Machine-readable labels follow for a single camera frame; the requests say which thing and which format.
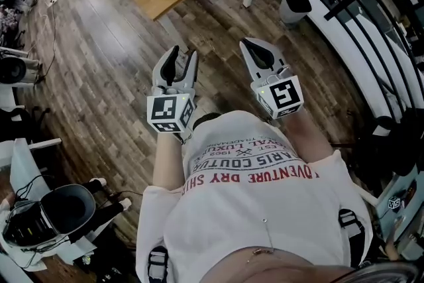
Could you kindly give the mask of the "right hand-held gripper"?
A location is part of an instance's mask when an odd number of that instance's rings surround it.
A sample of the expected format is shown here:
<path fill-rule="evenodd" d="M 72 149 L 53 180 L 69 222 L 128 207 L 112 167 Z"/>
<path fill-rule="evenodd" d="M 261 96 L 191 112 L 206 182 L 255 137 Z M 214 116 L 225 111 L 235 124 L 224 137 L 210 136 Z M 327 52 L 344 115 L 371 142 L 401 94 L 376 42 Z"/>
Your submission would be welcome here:
<path fill-rule="evenodd" d="M 273 119 L 298 112 L 303 107 L 299 79 L 278 48 L 257 38 L 242 38 L 239 42 L 246 67 L 253 82 L 250 87 L 259 104 Z M 262 77 L 262 71 L 275 71 Z"/>

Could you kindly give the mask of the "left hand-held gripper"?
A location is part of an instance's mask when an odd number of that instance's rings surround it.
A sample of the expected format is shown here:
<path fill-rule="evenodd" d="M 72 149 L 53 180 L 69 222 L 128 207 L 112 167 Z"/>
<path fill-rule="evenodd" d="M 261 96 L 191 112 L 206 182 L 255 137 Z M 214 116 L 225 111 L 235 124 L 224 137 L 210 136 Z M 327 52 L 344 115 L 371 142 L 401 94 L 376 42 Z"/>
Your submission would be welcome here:
<path fill-rule="evenodd" d="M 180 47 L 175 45 L 157 62 L 152 72 L 152 95 L 147 97 L 147 121 L 158 133 L 183 133 L 195 111 L 194 84 L 198 55 L 188 57 L 183 74 L 175 80 Z"/>

